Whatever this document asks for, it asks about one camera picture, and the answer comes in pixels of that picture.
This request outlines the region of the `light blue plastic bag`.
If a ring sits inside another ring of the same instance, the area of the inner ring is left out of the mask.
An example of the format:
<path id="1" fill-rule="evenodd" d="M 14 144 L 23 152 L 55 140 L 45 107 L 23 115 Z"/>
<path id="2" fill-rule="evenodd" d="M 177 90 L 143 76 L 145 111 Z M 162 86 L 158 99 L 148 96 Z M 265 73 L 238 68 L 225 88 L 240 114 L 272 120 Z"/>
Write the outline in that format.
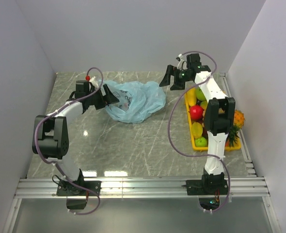
<path id="1" fill-rule="evenodd" d="M 115 121 L 141 123 L 166 104 L 166 94 L 157 82 L 117 83 L 107 80 L 104 83 L 119 100 L 118 103 L 105 107 L 108 115 Z"/>

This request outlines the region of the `fake red apple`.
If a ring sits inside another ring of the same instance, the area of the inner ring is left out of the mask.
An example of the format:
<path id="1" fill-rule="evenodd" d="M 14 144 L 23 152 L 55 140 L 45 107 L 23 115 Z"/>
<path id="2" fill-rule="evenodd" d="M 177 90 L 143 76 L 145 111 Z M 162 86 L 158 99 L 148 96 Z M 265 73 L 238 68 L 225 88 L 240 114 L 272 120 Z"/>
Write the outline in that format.
<path id="1" fill-rule="evenodd" d="M 203 117 L 203 108 L 199 105 L 194 105 L 189 108 L 191 120 L 200 120 Z"/>

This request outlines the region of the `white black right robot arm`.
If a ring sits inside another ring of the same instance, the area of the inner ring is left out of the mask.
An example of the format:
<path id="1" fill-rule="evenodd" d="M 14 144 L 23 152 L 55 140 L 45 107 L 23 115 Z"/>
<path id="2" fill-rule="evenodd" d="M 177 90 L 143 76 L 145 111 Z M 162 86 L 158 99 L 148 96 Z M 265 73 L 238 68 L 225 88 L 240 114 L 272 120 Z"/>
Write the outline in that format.
<path id="1" fill-rule="evenodd" d="M 199 87 L 207 100 L 207 110 L 204 126 L 208 135 L 207 161 L 204 172 L 198 184 L 192 190 L 202 191 L 204 194 L 216 194 L 221 189 L 229 190 L 229 182 L 225 177 L 229 174 L 224 164 L 224 151 L 227 137 L 234 123 L 235 99 L 228 97 L 220 89 L 213 78 L 213 71 L 201 63 L 200 52 L 189 51 L 179 54 L 178 65 L 167 66 L 167 70 L 160 86 L 170 85 L 171 90 L 185 90 L 185 83 L 193 81 Z"/>

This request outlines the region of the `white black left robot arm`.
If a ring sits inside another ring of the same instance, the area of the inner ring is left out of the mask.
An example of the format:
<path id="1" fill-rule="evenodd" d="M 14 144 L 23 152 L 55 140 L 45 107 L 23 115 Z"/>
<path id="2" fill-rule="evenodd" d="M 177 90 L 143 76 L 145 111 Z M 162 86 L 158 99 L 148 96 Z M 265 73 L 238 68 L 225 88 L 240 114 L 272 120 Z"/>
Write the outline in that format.
<path id="1" fill-rule="evenodd" d="M 82 170 L 68 155 L 68 125 L 91 106 L 98 110 L 118 101 L 107 84 L 81 80 L 76 82 L 75 90 L 62 107 L 35 118 L 32 151 L 60 172 L 60 189 L 75 196 L 87 191 Z"/>

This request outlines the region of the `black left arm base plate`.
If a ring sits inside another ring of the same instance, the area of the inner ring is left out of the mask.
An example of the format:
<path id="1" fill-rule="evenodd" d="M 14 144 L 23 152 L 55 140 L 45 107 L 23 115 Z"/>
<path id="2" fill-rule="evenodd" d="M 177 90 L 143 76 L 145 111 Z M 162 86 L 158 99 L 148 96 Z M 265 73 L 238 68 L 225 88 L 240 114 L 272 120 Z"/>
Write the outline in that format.
<path id="1" fill-rule="evenodd" d="M 83 187 L 85 189 L 92 190 L 92 193 L 89 193 L 90 196 L 99 195 L 101 189 L 101 181 L 85 181 Z M 56 195 L 62 197 L 85 196 L 87 193 L 85 189 L 73 186 L 67 181 L 61 181 L 58 184 Z"/>

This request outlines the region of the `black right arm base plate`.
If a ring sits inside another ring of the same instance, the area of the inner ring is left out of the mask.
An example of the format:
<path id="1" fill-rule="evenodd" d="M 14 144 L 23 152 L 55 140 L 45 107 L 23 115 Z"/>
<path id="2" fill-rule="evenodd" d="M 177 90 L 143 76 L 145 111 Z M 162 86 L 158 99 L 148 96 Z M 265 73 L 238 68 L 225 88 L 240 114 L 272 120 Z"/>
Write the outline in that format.
<path id="1" fill-rule="evenodd" d="M 188 196 L 226 195 L 228 193 L 227 181 L 214 184 L 202 180 L 186 180 L 185 187 Z"/>

